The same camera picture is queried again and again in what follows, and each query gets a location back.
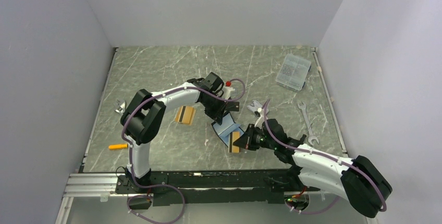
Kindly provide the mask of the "black leather card holder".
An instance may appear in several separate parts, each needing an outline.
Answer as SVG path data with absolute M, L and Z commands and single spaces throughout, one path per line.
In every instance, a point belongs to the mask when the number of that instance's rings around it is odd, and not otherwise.
M 243 135 L 244 131 L 241 129 L 240 124 L 236 123 L 230 112 L 224 113 L 222 118 L 222 124 L 218 124 L 216 121 L 211 123 L 212 129 L 218 136 L 218 138 L 229 147 L 229 137 L 232 132 L 239 132 L 239 135 Z

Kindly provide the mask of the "gold VIP card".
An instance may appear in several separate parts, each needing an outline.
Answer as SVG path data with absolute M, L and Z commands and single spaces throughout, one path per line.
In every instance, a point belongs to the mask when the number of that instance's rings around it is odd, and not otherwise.
M 229 135 L 228 151 L 229 153 L 240 153 L 240 147 L 235 145 L 235 142 L 240 138 L 241 133 L 239 131 L 233 131 Z

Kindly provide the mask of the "black card stack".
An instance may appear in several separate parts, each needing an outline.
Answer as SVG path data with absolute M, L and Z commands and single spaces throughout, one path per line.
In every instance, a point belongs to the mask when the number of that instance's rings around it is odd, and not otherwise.
M 226 108 L 225 111 L 233 111 L 233 112 L 238 112 L 240 103 L 238 101 L 234 101 L 234 102 L 227 102 L 226 103 Z

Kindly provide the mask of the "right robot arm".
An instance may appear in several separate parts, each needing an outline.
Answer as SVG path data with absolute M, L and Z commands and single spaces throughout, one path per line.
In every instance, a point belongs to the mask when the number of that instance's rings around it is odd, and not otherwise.
M 298 140 L 289 137 L 276 119 L 261 127 L 250 124 L 238 138 L 231 137 L 235 147 L 250 151 L 266 148 L 282 163 L 290 164 L 282 183 L 293 190 L 307 187 L 332 193 L 368 218 L 386 211 L 392 187 L 368 158 L 331 155 L 305 144 L 305 139 L 306 135 Z

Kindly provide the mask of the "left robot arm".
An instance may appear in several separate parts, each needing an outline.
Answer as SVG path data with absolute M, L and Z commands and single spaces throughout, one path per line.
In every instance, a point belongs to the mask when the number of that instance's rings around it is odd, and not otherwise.
M 236 103 L 227 95 L 224 85 L 211 72 L 206 78 L 192 78 L 169 90 L 141 89 L 135 94 L 120 119 L 124 128 L 121 136 L 129 144 L 126 176 L 134 191 L 142 193 L 151 184 L 150 142 L 157 136 L 164 115 L 181 106 L 200 103 L 209 118 L 222 123 L 227 107 Z

